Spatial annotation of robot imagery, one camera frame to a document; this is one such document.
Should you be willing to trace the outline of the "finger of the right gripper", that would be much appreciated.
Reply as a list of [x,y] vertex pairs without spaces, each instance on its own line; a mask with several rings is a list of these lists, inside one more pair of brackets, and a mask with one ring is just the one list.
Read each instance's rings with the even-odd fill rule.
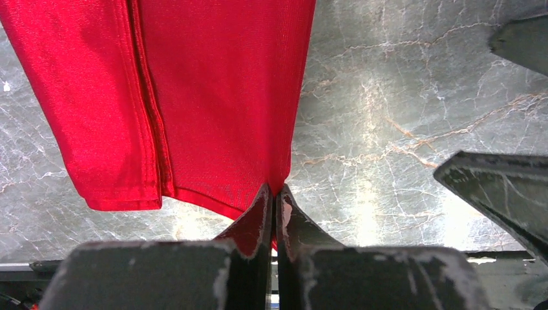
[[508,22],[489,39],[490,51],[537,73],[547,75],[547,16]]
[[547,263],[547,157],[459,151],[434,178]]

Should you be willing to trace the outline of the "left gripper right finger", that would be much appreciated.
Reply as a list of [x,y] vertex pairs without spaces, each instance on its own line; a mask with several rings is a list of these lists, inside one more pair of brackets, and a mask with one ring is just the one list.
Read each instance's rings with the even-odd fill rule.
[[281,309],[488,309],[466,256],[447,247],[350,247],[290,189],[276,197]]

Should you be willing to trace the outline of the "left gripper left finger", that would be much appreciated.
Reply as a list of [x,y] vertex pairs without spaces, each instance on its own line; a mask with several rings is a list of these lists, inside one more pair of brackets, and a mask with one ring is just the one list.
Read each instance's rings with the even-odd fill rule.
[[273,196],[212,240],[94,242],[61,262],[40,309],[265,309]]

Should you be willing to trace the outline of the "red cloth napkin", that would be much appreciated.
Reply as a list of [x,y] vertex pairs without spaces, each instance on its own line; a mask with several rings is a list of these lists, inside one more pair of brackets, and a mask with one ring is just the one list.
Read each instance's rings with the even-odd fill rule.
[[1,23],[77,192],[237,219],[278,194],[314,1],[2,1]]

